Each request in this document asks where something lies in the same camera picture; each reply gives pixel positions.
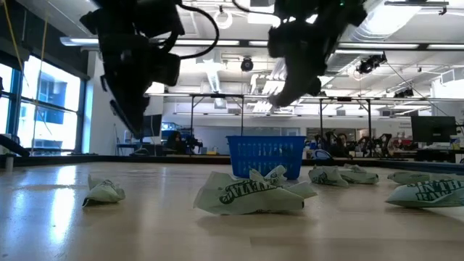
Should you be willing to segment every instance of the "computer monitor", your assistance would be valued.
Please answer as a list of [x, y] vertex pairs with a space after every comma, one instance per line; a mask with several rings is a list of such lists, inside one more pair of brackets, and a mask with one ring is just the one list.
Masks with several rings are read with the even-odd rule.
[[415, 142], [450, 142], [456, 135], [456, 119], [442, 116], [412, 116], [413, 140]]
[[162, 115], [144, 116], [144, 137], [158, 137], [161, 132]]

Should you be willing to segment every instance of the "security camera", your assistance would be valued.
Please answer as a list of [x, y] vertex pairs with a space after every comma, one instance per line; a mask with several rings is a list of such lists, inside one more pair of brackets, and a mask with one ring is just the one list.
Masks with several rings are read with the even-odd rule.
[[253, 70], [253, 61], [250, 57], [245, 57], [244, 61], [241, 63], [242, 72], [249, 72]]

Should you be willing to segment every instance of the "blue basket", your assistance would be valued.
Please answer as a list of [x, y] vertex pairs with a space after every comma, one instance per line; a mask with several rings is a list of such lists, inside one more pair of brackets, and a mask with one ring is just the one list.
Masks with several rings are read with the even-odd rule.
[[273, 168], [283, 165], [285, 176], [294, 180], [299, 177], [304, 136], [228, 136], [233, 174], [249, 178], [254, 168], [267, 175]]

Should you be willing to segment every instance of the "table surface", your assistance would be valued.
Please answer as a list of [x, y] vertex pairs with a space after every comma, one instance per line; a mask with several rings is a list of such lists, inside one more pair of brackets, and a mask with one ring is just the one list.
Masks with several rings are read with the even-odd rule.
[[[302, 168], [307, 181], [310, 168]], [[0, 260], [462, 260], [464, 208], [412, 210], [384, 201], [397, 187], [312, 184], [287, 215], [217, 216], [193, 209], [227, 165], [91, 163], [0, 174]], [[125, 189], [119, 204], [83, 209], [87, 177]]]

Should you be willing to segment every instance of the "crumpled paper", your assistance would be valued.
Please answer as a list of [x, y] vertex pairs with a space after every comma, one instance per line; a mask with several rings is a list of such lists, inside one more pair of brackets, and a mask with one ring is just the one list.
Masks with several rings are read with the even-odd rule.
[[440, 180], [399, 186], [386, 202], [402, 207], [461, 207], [464, 182]]
[[337, 167], [314, 166], [314, 169], [310, 170], [308, 175], [313, 183], [348, 187], [348, 182], [341, 178]]
[[226, 173], [212, 172], [196, 195], [194, 207], [217, 215], [301, 210], [305, 199], [316, 193], [308, 182], [272, 185], [282, 184], [285, 174], [282, 168], [271, 170], [265, 177], [250, 170], [250, 179], [239, 180]]
[[437, 181], [437, 180], [464, 181], [464, 175], [398, 171], [398, 172], [388, 175], [388, 179], [398, 184], [407, 185], [407, 184], [412, 184], [412, 183], [417, 183], [417, 182]]
[[367, 170], [358, 165], [345, 164], [344, 168], [347, 170], [339, 169], [341, 178], [348, 183], [356, 184], [376, 184], [378, 183], [378, 175], [375, 173], [368, 173]]
[[116, 203], [125, 199], [124, 190], [110, 180], [92, 178], [89, 175], [87, 181], [90, 191], [82, 204], [84, 207], [93, 204]]

